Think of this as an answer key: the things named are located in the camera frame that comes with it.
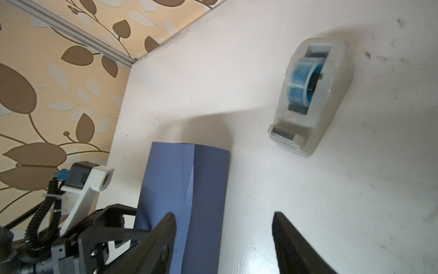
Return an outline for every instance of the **black cable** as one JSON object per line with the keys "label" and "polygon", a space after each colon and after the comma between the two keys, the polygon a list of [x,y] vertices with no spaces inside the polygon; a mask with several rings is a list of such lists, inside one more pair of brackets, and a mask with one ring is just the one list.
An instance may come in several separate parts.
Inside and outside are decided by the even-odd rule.
{"label": "black cable", "polygon": [[[47,194],[60,195],[61,191],[58,188],[58,179],[54,177],[49,182],[49,187],[47,188]],[[39,226],[43,221],[46,214],[49,212],[52,204],[55,203],[53,209],[52,218],[49,223],[44,235],[38,233]],[[61,219],[61,200],[53,196],[46,196],[44,201],[36,210],[34,216],[32,217],[25,234],[25,243],[29,249],[38,250],[44,246],[51,244],[49,241],[58,233],[59,221]]]}
{"label": "black cable", "polygon": [[16,227],[17,225],[21,224],[23,221],[25,221],[27,218],[29,218],[30,216],[32,216],[37,209],[42,205],[42,202],[40,202],[39,204],[37,204],[36,206],[34,206],[33,208],[29,209],[26,213],[24,213],[23,215],[21,215],[20,217],[18,217],[17,219],[13,220],[12,222],[8,223],[7,225],[4,226],[5,229],[11,230],[14,227]]}

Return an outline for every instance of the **beige wall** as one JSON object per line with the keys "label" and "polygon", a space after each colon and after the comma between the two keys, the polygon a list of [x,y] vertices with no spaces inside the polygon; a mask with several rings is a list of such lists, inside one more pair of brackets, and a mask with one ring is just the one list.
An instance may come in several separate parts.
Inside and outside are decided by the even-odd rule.
{"label": "beige wall", "polygon": [[136,59],[223,0],[33,0]]}
{"label": "beige wall", "polygon": [[106,164],[130,70],[2,0],[0,25],[0,225],[6,225],[42,200],[57,169],[81,160]]}

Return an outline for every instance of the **blue paper bag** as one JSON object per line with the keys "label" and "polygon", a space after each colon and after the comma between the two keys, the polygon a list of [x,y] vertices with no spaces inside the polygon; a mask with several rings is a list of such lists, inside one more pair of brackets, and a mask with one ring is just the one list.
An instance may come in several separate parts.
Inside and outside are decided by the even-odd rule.
{"label": "blue paper bag", "polygon": [[217,273],[229,160],[224,149],[152,143],[134,228],[153,229],[175,214],[170,274]]}

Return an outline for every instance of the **gray wall molding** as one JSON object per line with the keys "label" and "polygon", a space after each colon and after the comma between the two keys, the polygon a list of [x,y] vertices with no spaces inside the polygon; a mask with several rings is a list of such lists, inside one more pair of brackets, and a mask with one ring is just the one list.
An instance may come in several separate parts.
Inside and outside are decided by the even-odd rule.
{"label": "gray wall molding", "polygon": [[45,22],[56,30],[76,39],[78,42],[89,46],[90,48],[106,55],[107,57],[117,62],[120,62],[121,64],[129,68],[135,62],[135,60],[130,58],[129,56],[121,53],[110,45],[107,45],[106,43],[100,41],[89,33],[83,31],[82,29],[76,27],[75,25],[54,14],[53,12],[47,10],[46,8],[41,7],[31,0],[6,1],[14,7],[24,11],[25,13]]}

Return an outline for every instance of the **blue tape roll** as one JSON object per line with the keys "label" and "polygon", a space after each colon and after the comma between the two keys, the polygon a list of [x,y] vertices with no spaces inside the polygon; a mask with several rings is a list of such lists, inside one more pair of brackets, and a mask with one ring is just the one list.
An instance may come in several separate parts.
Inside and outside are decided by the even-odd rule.
{"label": "blue tape roll", "polygon": [[303,57],[298,60],[295,70],[290,76],[289,102],[302,107],[309,107],[312,94],[307,93],[309,80],[312,73],[320,72],[325,59],[322,57]]}

